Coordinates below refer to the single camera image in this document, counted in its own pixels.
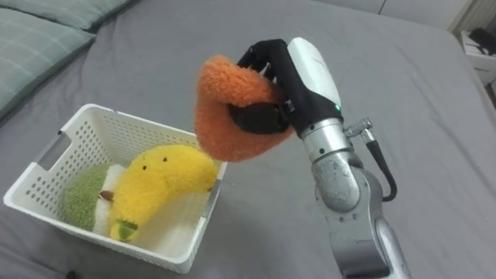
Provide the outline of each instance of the gray bed sheet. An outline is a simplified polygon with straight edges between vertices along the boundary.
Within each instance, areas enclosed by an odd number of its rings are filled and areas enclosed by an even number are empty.
[[[370,117],[398,182],[384,204],[415,278],[496,277],[494,109],[442,30],[297,0],[142,0],[2,123],[0,194],[84,104],[193,130],[205,59],[303,36],[322,52],[348,124]],[[363,144],[367,168],[386,181]],[[295,137],[230,164],[188,275],[0,211],[0,278],[339,278]]]

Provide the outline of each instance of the silver robot arm segment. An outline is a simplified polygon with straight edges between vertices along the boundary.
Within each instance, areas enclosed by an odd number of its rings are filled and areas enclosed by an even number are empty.
[[[252,45],[238,65],[280,85],[286,102],[231,105],[231,118],[248,133],[280,133],[294,127],[312,162],[315,199],[329,225],[332,252],[343,278],[410,279],[394,231],[382,213],[382,202],[395,197],[396,184],[372,123],[364,119],[344,129],[339,93],[320,52],[302,38],[289,44],[267,40]],[[350,138],[358,135],[388,179],[391,194],[385,198],[379,181],[354,153]]]
[[[302,135],[312,162],[315,199],[328,223],[342,276],[409,279],[399,243],[382,214],[382,187],[363,169],[343,131],[339,120],[330,119]]]

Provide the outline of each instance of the yellow banana plush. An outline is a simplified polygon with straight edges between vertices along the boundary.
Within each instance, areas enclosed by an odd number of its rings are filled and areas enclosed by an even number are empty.
[[[167,201],[187,192],[210,191],[218,171],[208,155],[191,146],[159,146],[141,153],[115,186],[110,237],[122,242],[135,239]]]

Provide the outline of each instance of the pillow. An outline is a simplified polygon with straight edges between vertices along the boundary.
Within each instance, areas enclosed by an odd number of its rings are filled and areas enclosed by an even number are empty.
[[[132,0],[0,0],[0,6],[88,30]]]
[[[0,9],[0,117],[93,38],[84,31]]]

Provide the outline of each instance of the white furniture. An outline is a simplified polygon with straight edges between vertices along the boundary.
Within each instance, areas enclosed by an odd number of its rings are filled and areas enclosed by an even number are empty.
[[[475,43],[468,37],[469,33],[463,31],[461,33],[461,43],[463,51],[470,60],[472,67],[482,81],[482,84],[487,84],[496,80],[496,56],[489,56],[481,51],[479,44]]]
[[[473,0],[316,0],[449,30]]]

